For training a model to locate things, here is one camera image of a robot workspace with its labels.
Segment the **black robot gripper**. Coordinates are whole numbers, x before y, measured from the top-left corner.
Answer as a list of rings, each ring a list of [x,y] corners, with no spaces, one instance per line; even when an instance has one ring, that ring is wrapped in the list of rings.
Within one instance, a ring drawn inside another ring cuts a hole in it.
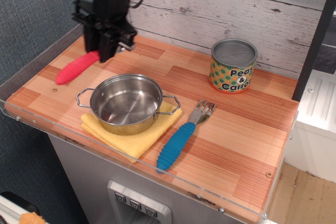
[[[75,0],[74,5],[72,18],[83,25],[86,52],[99,50],[101,63],[118,47],[135,48],[137,32],[127,21],[130,0]]]

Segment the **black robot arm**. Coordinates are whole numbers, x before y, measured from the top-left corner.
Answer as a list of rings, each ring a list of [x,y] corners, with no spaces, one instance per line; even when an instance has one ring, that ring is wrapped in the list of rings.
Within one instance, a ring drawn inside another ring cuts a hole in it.
[[[86,52],[97,51],[100,62],[112,58],[119,47],[132,50],[137,31],[127,21],[130,0],[75,0],[72,18],[83,24]]]

